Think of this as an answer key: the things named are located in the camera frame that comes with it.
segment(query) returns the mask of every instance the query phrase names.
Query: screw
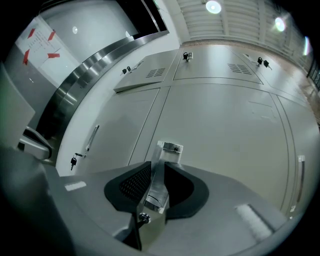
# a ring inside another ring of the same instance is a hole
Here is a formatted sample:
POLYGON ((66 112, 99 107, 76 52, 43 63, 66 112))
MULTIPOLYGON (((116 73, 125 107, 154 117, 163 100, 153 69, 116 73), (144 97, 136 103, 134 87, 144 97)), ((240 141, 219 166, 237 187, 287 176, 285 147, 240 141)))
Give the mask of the screw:
POLYGON ((144 222, 145 224, 148 224, 148 223, 151 222, 150 216, 145 212, 142 212, 142 213, 139 214, 139 220, 141 222, 144 222))

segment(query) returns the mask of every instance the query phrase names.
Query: white wall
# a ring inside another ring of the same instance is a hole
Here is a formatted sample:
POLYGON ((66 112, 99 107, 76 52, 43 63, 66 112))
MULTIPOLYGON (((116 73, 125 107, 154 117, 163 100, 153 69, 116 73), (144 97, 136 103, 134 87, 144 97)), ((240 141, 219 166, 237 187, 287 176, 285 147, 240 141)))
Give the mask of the white wall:
POLYGON ((138 33, 115 0, 67 2, 42 12, 41 16, 80 63, 126 38, 126 32, 130 36, 138 33))
POLYGON ((107 101, 115 92, 113 88, 124 77, 122 69, 134 67, 145 56, 171 51, 180 47, 177 31, 163 0, 156 1, 161 8, 160 14, 166 24, 169 34, 155 39, 114 65, 88 92, 75 111, 61 142, 56 160, 56 169, 60 176, 74 175, 77 165, 71 171, 70 160, 74 153, 84 153, 88 136, 92 133, 95 121, 104 109, 107 101))

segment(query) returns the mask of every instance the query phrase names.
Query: stainless steel panel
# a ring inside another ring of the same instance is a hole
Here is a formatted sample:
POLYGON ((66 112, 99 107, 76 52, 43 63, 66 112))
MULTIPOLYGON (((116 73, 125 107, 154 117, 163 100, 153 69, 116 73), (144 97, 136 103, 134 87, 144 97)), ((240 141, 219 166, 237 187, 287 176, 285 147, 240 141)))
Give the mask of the stainless steel panel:
POLYGON ((168 208, 169 194, 165 186, 165 162, 179 163, 182 145, 170 142, 158 141, 153 152, 151 160, 151 185, 144 200, 144 205, 159 213, 163 214, 168 208))
POLYGON ((58 150, 68 124, 94 84, 133 50, 168 33, 166 30, 137 39, 130 36, 109 45, 87 59, 63 81, 46 106, 36 129, 53 148, 52 157, 46 161, 47 164, 56 164, 58 150))

